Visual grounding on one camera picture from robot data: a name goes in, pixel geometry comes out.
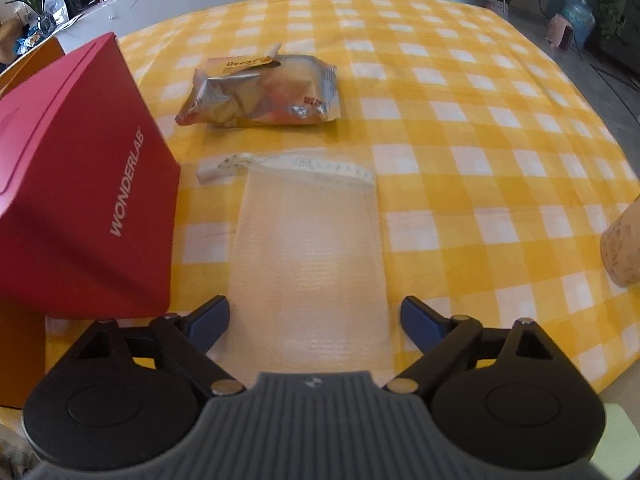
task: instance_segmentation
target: floor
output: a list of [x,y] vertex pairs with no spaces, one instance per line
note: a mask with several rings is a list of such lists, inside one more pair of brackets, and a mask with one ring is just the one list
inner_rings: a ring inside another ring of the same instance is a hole
[[[640,175],[640,90],[627,72],[588,52],[555,51],[545,39],[545,27],[510,16],[511,24],[562,68],[591,107],[602,118]],[[605,402],[620,404],[640,431],[640,360],[602,393]]]

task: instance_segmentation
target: packaged bread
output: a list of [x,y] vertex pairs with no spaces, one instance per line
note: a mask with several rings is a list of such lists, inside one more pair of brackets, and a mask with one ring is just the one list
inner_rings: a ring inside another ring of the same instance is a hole
[[209,59],[175,118],[185,126],[318,124],[340,117],[335,66],[313,56],[277,54]]

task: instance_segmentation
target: metal screw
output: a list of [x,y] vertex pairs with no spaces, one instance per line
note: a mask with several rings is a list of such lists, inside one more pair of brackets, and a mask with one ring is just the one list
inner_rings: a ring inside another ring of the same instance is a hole
[[386,389],[395,394],[412,394],[418,390],[418,383],[406,377],[396,377],[386,384]]
[[319,388],[324,381],[320,377],[309,377],[303,381],[309,388]]
[[219,397],[239,394],[244,386],[235,379],[219,379],[211,383],[211,393]]

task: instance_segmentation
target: light green object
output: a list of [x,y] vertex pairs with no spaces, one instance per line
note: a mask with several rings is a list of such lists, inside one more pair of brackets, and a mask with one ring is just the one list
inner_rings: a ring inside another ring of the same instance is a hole
[[610,480],[626,480],[640,465],[640,434],[622,407],[604,409],[607,424],[591,463]]

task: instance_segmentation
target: table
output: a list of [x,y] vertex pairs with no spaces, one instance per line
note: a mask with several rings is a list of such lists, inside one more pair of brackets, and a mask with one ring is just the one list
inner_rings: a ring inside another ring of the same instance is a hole
[[[175,124],[200,62],[277,42],[337,65],[340,120]],[[159,23],[120,46],[182,165],[172,311],[226,292],[244,179],[200,186],[199,164],[238,152],[364,150],[395,319],[409,294],[486,326],[533,317],[597,390],[638,357],[640,292],[615,286],[599,251],[638,179],[558,66],[500,17],[440,0],[252,0]],[[84,327],[49,321],[49,364]],[[391,331],[401,370],[419,352],[397,322]]]

